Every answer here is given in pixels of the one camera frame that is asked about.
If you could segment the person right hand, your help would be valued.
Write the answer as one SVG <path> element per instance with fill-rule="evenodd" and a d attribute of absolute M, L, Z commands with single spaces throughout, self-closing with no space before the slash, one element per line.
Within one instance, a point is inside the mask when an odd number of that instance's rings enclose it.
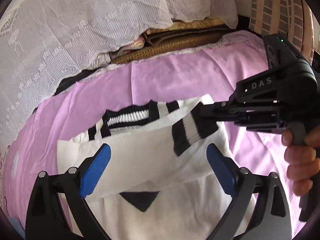
<path fill-rule="evenodd" d="M 306 135 L 302 146 L 293 145 L 293 135 L 289 130 L 283 132 L 281 141 L 286 146 L 284 159 L 289 164 L 286 176 L 293 181 L 292 191 L 297 196 L 304 196 L 312 189 L 311 177 L 319 172 L 319 157 L 316 156 L 319 127 Z"/>

